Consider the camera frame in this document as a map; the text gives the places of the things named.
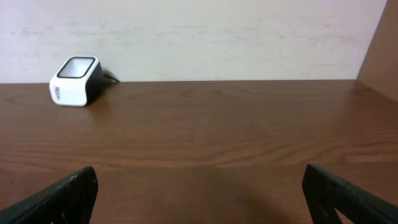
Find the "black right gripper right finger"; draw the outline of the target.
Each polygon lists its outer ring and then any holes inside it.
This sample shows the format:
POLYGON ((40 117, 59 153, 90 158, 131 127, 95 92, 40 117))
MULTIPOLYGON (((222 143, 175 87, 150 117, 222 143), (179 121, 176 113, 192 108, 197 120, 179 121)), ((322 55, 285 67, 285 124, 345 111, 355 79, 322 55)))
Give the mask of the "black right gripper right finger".
POLYGON ((308 164, 302 190, 314 223, 397 223, 397 206, 315 165, 308 164))

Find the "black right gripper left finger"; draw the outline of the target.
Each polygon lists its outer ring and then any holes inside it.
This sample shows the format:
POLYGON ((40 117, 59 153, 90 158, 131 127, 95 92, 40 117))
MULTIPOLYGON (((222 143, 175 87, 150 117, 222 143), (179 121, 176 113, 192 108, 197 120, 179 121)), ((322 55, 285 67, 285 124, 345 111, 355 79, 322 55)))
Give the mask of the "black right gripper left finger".
POLYGON ((1 210, 1 223, 89 223, 98 179, 86 166, 1 210))

